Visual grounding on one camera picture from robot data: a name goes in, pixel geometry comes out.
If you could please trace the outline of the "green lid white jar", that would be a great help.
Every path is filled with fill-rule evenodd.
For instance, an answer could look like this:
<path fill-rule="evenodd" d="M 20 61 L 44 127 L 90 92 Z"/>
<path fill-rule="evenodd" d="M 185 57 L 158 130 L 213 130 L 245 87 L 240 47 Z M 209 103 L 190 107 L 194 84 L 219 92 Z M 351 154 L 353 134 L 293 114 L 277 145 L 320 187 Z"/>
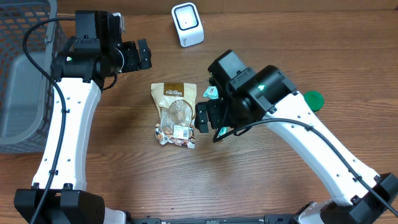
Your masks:
<path fill-rule="evenodd" d="M 304 99 L 309 108 L 316 113 L 323 108 L 325 103 L 323 95 L 318 91 L 308 91 L 304 94 Z"/>

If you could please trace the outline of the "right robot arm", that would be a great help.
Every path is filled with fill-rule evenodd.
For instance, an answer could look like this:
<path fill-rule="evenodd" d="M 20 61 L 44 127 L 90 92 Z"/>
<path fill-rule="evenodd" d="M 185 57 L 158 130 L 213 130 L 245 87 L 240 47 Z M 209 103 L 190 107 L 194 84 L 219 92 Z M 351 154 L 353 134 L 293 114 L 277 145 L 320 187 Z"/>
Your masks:
<path fill-rule="evenodd" d="M 256 72 L 228 50 L 208 67 L 216 100 L 197 103 L 194 125 L 213 141 L 263 124 L 279 135 L 321 180 L 330 199 L 310 202 L 291 223 L 373 223 L 392 211 L 397 177 L 378 174 L 355 157 L 318 119 L 297 87 L 275 66 Z"/>

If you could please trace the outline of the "brown white snack bag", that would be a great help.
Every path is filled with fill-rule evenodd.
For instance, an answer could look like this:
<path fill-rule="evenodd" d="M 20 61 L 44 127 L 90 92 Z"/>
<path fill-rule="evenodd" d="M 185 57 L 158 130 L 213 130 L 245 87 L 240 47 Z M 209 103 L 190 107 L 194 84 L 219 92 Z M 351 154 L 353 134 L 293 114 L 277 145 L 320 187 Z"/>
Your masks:
<path fill-rule="evenodd" d="M 197 86 L 192 83 L 153 83 L 151 95 L 159 112 L 155 136 L 161 145 L 195 147 L 195 101 Z"/>

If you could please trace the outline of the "teal snack packet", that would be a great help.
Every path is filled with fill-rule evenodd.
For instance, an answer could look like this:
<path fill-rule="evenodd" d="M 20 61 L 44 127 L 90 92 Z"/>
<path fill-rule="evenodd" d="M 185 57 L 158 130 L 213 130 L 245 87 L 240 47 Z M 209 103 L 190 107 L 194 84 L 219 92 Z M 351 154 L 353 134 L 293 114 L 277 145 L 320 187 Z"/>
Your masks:
<path fill-rule="evenodd" d="M 203 93 L 204 98 L 209 98 L 211 100 L 217 100 L 219 98 L 218 89 L 216 86 L 209 86 Z"/>

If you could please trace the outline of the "Kleenex tissue pack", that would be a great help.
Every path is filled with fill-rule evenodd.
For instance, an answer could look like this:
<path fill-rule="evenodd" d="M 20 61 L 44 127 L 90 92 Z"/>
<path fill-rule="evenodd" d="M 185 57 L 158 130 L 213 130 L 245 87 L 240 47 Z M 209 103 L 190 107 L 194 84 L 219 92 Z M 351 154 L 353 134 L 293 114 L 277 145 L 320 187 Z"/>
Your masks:
<path fill-rule="evenodd" d="M 228 127 L 222 127 L 218 133 L 218 138 L 228 132 Z"/>

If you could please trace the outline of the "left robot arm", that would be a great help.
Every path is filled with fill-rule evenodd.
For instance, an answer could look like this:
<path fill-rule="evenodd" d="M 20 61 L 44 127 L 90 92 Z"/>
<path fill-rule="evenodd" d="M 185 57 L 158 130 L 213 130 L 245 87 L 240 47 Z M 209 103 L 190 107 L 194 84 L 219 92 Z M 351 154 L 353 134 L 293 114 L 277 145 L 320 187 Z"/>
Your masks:
<path fill-rule="evenodd" d="M 14 206 L 29 223 L 120 223 L 128 212 L 106 207 L 86 189 L 86 155 L 104 81 L 151 68 L 145 39 L 123 41 L 124 18 L 107 11 L 77 11 L 75 35 L 44 77 L 54 89 L 43 158 L 29 189 L 17 189 Z"/>

